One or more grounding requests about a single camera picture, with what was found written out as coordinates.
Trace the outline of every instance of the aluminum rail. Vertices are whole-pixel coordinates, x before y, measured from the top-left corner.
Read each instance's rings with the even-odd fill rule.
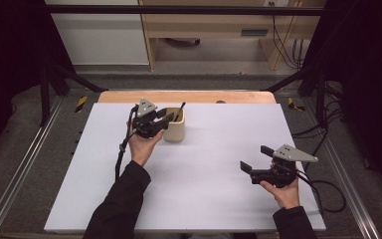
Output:
[[[229,6],[134,6],[134,5],[27,5],[27,10],[70,14],[199,14],[199,15],[272,15],[323,16],[338,11],[324,8],[229,7]]]
[[[316,117],[313,113],[314,105],[313,101],[310,99],[303,98],[304,104],[307,106],[308,112],[311,116],[311,119],[316,123]],[[361,197],[356,190],[356,186],[353,184],[352,180],[349,177],[349,174],[346,172],[342,160],[337,154],[336,150],[331,143],[330,138],[326,138],[324,142],[324,150],[329,155],[330,166],[336,176],[337,181],[339,182],[340,188],[345,195],[347,203],[352,211],[352,214],[358,224],[359,230],[361,231],[365,239],[379,239],[380,235],[377,231],[377,228],[374,225],[373,220],[370,217],[370,214],[367,211],[364,203],[362,202]]]
[[[51,117],[48,119],[47,123],[39,128],[32,144],[24,155],[23,160],[21,161],[17,171],[11,179],[11,182],[8,184],[4,194],[0,199],[0,226],[5,219],[9,209],[11,208],[12,203],[14,202],[18,192],[20,191],[25,178],[27,177],[31,166],[36,160],[37,154],[40,151],[40,148],[43,145],[49,131],[51,130],[52,125],[55,122],[56,117],[61,109],[61,104],[64,98],[57,97],[52,108]]]

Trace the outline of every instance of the black curtain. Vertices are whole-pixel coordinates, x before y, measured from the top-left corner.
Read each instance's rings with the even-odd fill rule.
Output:
[[[382,172],[382,1],[359,0],[350,9],[342,1],[329,0],[327,6],[347,11],[321,18],[306,63],[315,64],[315,53],[334,32],[321,69],[328,81],[342,84],[348,122],[372,168]]]
[[[39,85],[45,67],[60,65],[74,72],[51,15],[31,13],[29,4],[45,2],[0,0],[0,133],[12,114],[11,99]],[[64,79],[53,71],[48,74],[54,89],[66,94]]]

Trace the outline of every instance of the wooden edge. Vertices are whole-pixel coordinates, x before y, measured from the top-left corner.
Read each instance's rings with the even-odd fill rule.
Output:
[[[138,0],[138,5],[142,6],[144,5],[143,0]],[[155,50],[153,48],[153,45],[150,42],[150,38],[148,37],[148,27],[147,27],[147,20],[146,20],[146,15],[145,14],[140,14],[141,18],[141,25],[142,25],[142,33],[144,35],[144,40],[145,40],[145,47],[147,51],[147,59],[148,59],[148,65],[150,65],[150,70],[154,71],[154,65],[155,65]]]
[[[137,104],[141,98],[153,103],[276,103],[272,93],[255,91],[108,91],[101,93],[97,102]]]

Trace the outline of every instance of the fingertip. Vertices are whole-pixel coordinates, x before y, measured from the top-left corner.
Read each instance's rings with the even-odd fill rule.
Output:
[[[290,185],[298,186],[298,177]]]
[[[260,182],[260,186],[263,187],[263,188],[266,188],[266,186],[267,186],[267,182],[264,181],[264,180],[261,181],[261,182]]]
[[[157,135],[156,135],[157,141],[159,141],[163,138],[164,131],[165,131],[165,129],[162,129],[161,131],[159,131],[157,133]]]

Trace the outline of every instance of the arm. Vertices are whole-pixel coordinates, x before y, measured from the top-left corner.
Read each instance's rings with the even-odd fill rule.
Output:
[[[143,168],[163,130],[153,138],[133,135],[129,139],[132,161],[95,210],[84,238],[133,238],[133,231],[150,175]]]
[[[281,208],[273,215],[281,239],[317,238],[305,210],[299,204],[297,178],[283,188],[276,188],[266,181],[260,182],[260,185],[275,197]]]

